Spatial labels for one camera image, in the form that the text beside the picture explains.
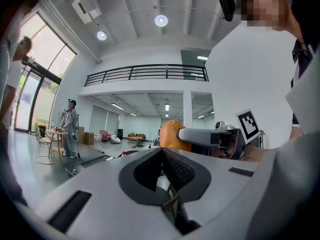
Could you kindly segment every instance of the orange object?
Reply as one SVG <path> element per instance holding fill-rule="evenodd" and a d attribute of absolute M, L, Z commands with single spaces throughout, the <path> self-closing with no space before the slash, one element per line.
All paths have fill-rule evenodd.
<path fill-rule="evenodd" d="M 160 147 L 176 148 L 191 152 L 191 143 L 184 142 L 177 138 L 177 131 L 185 128 L 178 120 L 166 122 L 160 130 Z"/>

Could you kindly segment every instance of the cardboard box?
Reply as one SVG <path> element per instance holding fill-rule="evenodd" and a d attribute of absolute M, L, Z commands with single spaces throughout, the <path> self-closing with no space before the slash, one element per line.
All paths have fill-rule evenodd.
<path fill-rule="evenodd" d="M 79 143 L 85 143 L 85 128 L 79 127 L 78 128 L 78 134 L 79 134 Z"/>
<path fill-rule="evenodd" d="M 95 134 L 93 132 L 84 133 L 84 144 L 93 145 L 95 142 Z"/>

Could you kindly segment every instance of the pink chair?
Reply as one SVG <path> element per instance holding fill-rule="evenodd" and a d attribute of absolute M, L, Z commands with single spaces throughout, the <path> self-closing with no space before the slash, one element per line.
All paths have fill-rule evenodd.
<path fill-rule="evenodd" d="M 111 135 L 106 130 L 100 130 L 101 140 L 102 141 L 110 141 Z"/>

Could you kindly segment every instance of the camera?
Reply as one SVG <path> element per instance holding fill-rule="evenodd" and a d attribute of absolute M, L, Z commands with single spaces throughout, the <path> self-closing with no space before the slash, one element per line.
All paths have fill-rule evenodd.
<path fill-rule="evenodd" d="M 236 8 L 235 0 L 219 0 L 219 2 L 224 14 L 224 19 L 227 22 L 231 22 L 235 15 L 235 8 Z"/>

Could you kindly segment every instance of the window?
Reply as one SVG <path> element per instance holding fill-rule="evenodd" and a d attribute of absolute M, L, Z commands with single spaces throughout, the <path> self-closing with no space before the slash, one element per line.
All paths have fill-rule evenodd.
<path fill-rule="evenodd" d="M 24 36 L 32 39 L 32 48 L 27 55 L 51 73 L 62 78 L 76 54 L 38 14 L 32 16 L 21 26 L 20 39 Z"/>

